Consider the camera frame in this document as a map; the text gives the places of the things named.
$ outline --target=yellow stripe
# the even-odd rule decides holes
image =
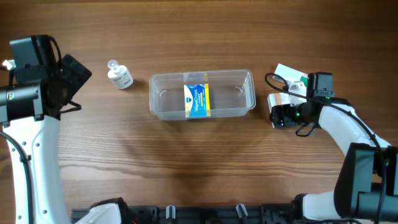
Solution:
[[[205,84],[205,94],[206,94],[206,115],[210,116],[210,95],[209,95],[209,84]]]

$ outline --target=wooden table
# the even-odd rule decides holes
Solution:
[[[259,205],[333,190],[344,157],[332,138],[322,130],[298,138],[267,119],[275,91],[264,75],[278,63],[333,72],[336,95],[398,145],[396,1],[1,2],[1,58],[12,58],[11,39],[50,34],[93,72],[74,97],[83,109],[61,121],[69,212],[113,197],[129,205]],[[109,82],[111,59],[130,69],[132,88]],[[257,106],[246,116],[163,122],[150,113],[151,75],[226,69],[253,72]],[[10,223],[12,166],[1,146],[0,223]]]

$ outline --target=plastic container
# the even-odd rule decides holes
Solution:
[[[210,113],[194,118],[243,116],[256,105],[249,70],[167,73],[150,78],[150,111],[161,120],[192,119],[185,111],[184,85],[197,84],[208,84]]]

